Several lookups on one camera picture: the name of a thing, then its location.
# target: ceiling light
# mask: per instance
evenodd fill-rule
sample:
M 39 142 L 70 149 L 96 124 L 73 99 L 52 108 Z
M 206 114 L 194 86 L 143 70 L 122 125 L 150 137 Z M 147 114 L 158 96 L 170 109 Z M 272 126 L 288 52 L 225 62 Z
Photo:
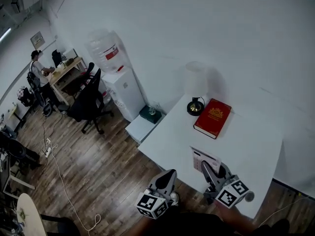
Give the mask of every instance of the ceiling light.
M 0 37 L 0 42 L 3 41 L 3 39 L 10 33 L 11 28 L 7 29 L 6 32 Z

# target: wooden floor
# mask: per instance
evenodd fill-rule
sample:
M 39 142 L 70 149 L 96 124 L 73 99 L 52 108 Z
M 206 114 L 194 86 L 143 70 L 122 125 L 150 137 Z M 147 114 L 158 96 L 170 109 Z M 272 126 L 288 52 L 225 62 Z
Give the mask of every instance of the wooden floor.
M 128 122 L 124 120 L 115 105 L 115 116 L 102 117 L 99 120 L 104 135 L 99 135 L 90 126 L 87 133 L 81 133 L 83 122 L 53 113 L 47 119 L 38 108 L 30 113 L 24 127 L 19 130 L 18 140 L 26 147 L 40 152 L 40 141 L 50 137 L 66 189 L 77 209 L 83 224 L 89 229 L 94 224 L 97 213 L 101 222 L 91 231 L 91 235 L 121 235 L 130 228 L 140 214 L 134 207 L 139 192 L 147 187 L 152 177 L 160 172 L 156 164 L 137 149 L 137 143 L 126 133 Z M 24 189 L 33 198 L 42 214 L 66 216 L 71 218 L 79 228 L 81 235 L 88 235 L 81 226 L 70 206 L 57 166 L 52 156 L 46 166 L 29 171 L 26 181 L 36 186 L 36 190 Z M 180 194 L 181 206 L 185 210 L 218 214 L 215 206 L 208 206 L 201 193 L 180 182 L 176 183 Z M 301 197 L 287 188 L 272 182 L 265 201 L 254 219 L 259 225 L 269 215 Z M 291 222 L 292 233 L 314 232 L 315 202 L 301 200 L 278 212 L 267 221 L 273 224 L 280 218 Z M 47 229 L 55 231 L 52 223 L 45 224 Z

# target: black lamp base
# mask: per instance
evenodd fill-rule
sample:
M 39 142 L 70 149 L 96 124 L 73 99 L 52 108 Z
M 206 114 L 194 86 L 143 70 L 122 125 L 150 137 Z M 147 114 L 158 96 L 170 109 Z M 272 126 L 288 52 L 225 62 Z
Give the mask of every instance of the black lamp base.
M 202 111 L 205 109 L 205 106 L 198 101 L 199 98 L 193 98 L 190 103 L 187 105 L 187 112 L 192 116 L 201 115 Z

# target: person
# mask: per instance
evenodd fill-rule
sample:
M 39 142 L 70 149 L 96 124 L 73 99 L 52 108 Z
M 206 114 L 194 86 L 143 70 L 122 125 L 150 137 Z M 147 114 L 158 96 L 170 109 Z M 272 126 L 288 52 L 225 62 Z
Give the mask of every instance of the person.
M 223 221 L 213 214 L 179 211 L 179 196 L 171 193 L 173 201 L 169 209 L 157 220 L 143 216 L 124 236 L 174 236 L 174 235 L 286 235 L 289 222 L 278 221 L 272 227 L 263 225 L 257 228 L 234 206 L 229 209 L 214 201 Z
M 40 91 L 43 95 L 43 98 L 50 99 L 50 101 L 58 108 L 61 105 L 61 102 L 56 97 L 54 91 L 50 87 L 47 76 L 54 72 L 54 68 L 46 68 L 39 61 L 39 52 L 33 51 L 31 53 L 31 63 L 30 63 L 30 71 L 39 79 L 40 81 Z

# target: desk lamp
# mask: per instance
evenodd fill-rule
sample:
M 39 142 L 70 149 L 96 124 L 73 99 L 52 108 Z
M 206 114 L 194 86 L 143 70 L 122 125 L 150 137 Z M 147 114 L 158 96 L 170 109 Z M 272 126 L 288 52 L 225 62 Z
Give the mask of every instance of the desk lamp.
M 187 105 L 187 112 L 192 116 L 199 116 L 205 106 L 198 99 L 208 92 L 206 65 L 200 62 L 190 62 L 185 69 L 185 93 L 192 96 Z

